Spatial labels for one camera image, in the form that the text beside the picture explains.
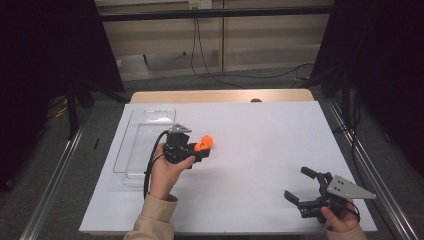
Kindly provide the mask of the clear plastic tray container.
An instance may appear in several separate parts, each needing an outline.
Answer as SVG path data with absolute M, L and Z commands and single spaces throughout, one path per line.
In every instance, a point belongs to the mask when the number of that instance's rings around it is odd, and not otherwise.
M 163 131 L 173 126 L 175 115 L 175 109 L 131 111 L 113 169 L 124 185 L 143 186 L 154 144 Z

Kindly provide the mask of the black curtain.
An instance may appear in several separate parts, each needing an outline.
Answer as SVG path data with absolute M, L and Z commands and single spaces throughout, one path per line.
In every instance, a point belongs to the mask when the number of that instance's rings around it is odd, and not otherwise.
M 56 97 L 123 83 L 95 0 L 0 0 L 0 191 L 26 160 Z
M 424 177 L 424 0 L 334 0 L 312 75 L 340 67 Z

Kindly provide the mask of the black stand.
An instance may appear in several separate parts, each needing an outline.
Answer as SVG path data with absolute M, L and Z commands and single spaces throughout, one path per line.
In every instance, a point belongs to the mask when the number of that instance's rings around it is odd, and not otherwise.
M 101 87 L 99 84 L 95 84 L 91 81 L 67 81 L 65 83 L 65 93 L 67 100 L 67 109 L 69 117 L 69 137 L 71 140 L 79 129 L 78 116 L 77 116 L 77 105 L 75 99 L 83 108 L 91 108 L 94 106 L 95 100 L 91 95 L 91 91 L 97 91 L 101 94 L 115 100 L 118 103 L 129 103 L 130 99 L 125 96 L 121 96 L 112 90 L 107 90 L 105 87 Z

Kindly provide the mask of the white board sheet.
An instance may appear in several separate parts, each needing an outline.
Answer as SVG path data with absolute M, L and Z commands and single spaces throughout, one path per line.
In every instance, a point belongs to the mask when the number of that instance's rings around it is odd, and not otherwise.
M 313 200 L 317 181 L 304 167 L 346 179 L 352 173 L 316 101 L 175 104 L 178 123 L 198 141 L 210 135 L 211 154 L 182 173 L 172 192 L 179 235 L 319 233 L 284 193 Z

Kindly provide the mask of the black stand legs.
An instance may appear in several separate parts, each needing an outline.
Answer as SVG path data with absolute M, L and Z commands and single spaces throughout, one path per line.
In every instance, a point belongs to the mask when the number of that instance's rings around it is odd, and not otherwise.
M 342 91 L 342 124 L 335 129 L 336 133 L 347 132 L 353 129 L 350 115 L 349 80 L 346 79 L 340 67 L 329 67 L 326 70 L 313 74 L 309 80 L 298 86 L 299 89 L 309 89 L 320 85 L 325 98 L 334 97 L 338 90 Z

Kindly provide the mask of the metal floor rail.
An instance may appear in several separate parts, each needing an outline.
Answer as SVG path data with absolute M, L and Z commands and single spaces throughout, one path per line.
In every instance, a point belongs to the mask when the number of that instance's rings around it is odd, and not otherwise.
M 341 108 L 334 101 L 330 101 L 328 106 L 336 122 L 340 126 L 342 124 Z M 369 179 L 373 189 L 376 191 L 376 194 L 380 199 L 381 204 L 384 207 L 384 210 L 387 212 L 391 222 L 394 224 L 396 231 L 400 234 L 400 239 L 419 240 L 419 235 L 383 181 L 374 163 L 357 137 L 356 132 L 352 129 L 342 133 L 350 145 L 353 163 L 359 164 L 361 166 L 361 170 Z M 360 173 L 361 170 L 356 167 L 357 173 Z
M 72 157 L 79 145 L 80 139 L 85 130 L 82 124 L 76 129 L 74 135 L 67 141 L 67 145 L 58 161 L 58 164 L 40 198 L 35 210 L 27 222 L 19 240 L 37 240 L 39 233 L 44 225 L 50 208 L 55 200 L 55 196 L 61 186 L 64 175 L 72 160 Z

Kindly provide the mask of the wooden table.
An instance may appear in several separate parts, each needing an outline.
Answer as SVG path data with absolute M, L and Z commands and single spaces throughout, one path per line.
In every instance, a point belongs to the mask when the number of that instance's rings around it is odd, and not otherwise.
M 132 95 L 130 103 L 288 102 L 313 100 L 312 93 L 307 89 L 236 89 L 139 91 Z

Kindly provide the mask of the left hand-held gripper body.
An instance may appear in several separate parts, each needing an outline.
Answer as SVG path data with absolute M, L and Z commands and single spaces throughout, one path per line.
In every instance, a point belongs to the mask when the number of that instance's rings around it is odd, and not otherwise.
M 168 131 L 163 152 L 166 160 L 172 164 L 178 164 L 190 156 L 195 157 L 195 161 L 200 161 L 200 155 L 188 144 L 191 130 L 181 124 L 174 124 Z

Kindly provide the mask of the white wall outlet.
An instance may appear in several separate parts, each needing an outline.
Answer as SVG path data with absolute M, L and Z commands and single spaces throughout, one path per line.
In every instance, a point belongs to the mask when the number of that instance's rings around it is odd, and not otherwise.
M 212 0 L 189 0 L 190 10 L 209 10 L 212 8 Z

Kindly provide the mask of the person's left hand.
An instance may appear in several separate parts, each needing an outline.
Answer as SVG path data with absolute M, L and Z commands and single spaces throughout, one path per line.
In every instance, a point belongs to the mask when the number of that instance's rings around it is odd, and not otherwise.
M 163 156 L 163 143 L 160 143 L 154 154 L 149 195 L 157 199 L 168 200 L 170 191 L 178 181 L 180 174 L 191 167 L 194 162 L 194 156 L 190 156 L 177 164 L 168 162 Z

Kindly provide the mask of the black horizontal bar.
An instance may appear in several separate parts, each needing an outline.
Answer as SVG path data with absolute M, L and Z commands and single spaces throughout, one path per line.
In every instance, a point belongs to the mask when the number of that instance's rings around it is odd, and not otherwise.
M 256 17 L 287 15 L 320 15 L 334 11 L 332 6 L 283 7 L 283 8 L 242 8 L 242 9 L 206 9 L 178 10 L 136 13 L 104 13 L 98 16 L 102 22 L 145 21 L 171 19 L 200 19 L 224 17 Z

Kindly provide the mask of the person's right hand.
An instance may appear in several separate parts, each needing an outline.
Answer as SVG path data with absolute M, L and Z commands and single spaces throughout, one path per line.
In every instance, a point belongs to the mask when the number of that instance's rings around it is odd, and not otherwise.
M 358 218 L 354 212 L 355 207 L 352 199 L 347 200 L 346 210 L 339 216 L 336 216 L 327 206 L 321 208 L 321 213 L 329 222 L 328 229 L 337 233 L 346 233 L 359 225 Z

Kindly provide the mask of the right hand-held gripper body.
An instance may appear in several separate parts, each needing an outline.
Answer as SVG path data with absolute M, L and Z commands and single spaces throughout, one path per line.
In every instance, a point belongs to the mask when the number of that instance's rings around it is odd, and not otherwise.
M 356 185 L 355 183 L 339 176 L 332 176 L 330 172 L 317 172 L 315 178 L 319 183 L 320 196 L 313 201 L 304 201 L 297 204 L 302 218 L 316 218 L 319 223 L 327 220 L 321 213 L 323 206 L 329 207 L 336 216 L 346 210 L 348 199 L 376 199 L 377 195 Z M 360 213 L 356 206 L 354 214 L 360 219 Z

